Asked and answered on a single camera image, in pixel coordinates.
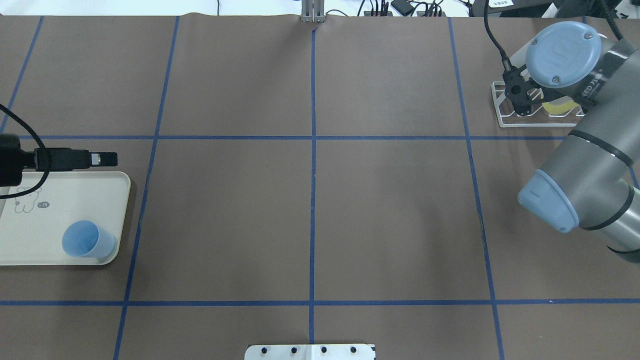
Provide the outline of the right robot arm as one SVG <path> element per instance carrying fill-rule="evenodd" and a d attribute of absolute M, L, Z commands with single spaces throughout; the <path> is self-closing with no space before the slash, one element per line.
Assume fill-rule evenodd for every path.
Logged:
<path fill-rule="evenodd" d="M 558 232 L 599 235 L 639 263 L 639 189 L 624 180 L 639 160 L 639 48 L 582 22 L 553 23 L 526 49 L 532 80 L 586 109 L 518 194 L 518 202 Z"/>

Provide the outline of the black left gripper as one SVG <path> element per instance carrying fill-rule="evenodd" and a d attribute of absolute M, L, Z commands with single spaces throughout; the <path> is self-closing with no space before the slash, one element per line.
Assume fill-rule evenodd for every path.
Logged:
<path fill-rule="evenodd" d="M 71 148 L 37 148 L 27 152 L 21 148 L 16 134 L 0 136 L 0 185 L 18 186 L 22 182 L 26 169 L 38 172 L 69 172 L 90 167 L 117 167 L 116 152 L 89 152 Z"/>

